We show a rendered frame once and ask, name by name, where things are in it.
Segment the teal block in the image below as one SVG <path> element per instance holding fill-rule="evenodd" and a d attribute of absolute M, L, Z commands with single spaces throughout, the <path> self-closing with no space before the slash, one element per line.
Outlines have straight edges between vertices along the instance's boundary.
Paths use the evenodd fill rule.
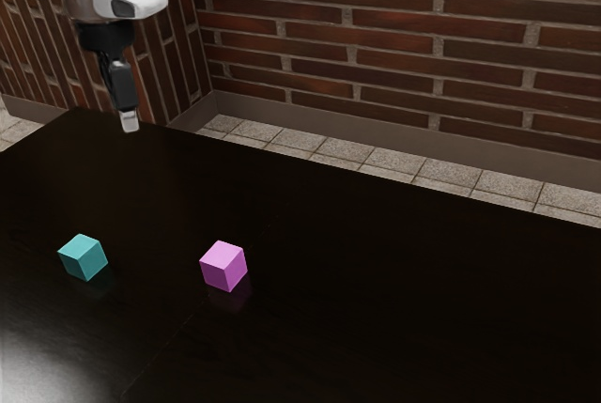
<path fill-rule="evenodd" d="M 66 272 L 88 282 L 108 265 L 98 240 L 77 234 L 57 250 Z"/>

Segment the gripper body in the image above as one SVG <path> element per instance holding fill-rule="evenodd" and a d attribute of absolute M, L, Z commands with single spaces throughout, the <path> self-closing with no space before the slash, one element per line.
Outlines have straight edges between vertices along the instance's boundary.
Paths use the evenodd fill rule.
<path fill-rule="evenodd" d="M 134 26 L 129 20 L 75 24 L 80 46 L 103 54 L 109 61 L 125 61 L 124 51 L 134 43 Z"/>

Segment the pink block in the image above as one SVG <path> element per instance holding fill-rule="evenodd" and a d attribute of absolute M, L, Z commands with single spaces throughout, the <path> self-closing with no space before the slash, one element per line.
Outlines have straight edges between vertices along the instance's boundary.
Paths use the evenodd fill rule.
<path fill-rule="evenodd" d="M 205 283 L 231 292 L 247 274 L 248 268 L 242 247 L 217 240 L 199 259 Z"/>

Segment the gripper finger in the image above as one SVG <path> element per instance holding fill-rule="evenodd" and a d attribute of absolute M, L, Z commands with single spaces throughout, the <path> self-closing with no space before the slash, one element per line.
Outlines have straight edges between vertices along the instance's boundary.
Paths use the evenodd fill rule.
<path fill-rule="evenodd" d="M 131 65 L 124 57 L 111 58 L 98 53 L 100 74 L 115 107 L 123 132 L 138 132 L 138 96 Z"/>

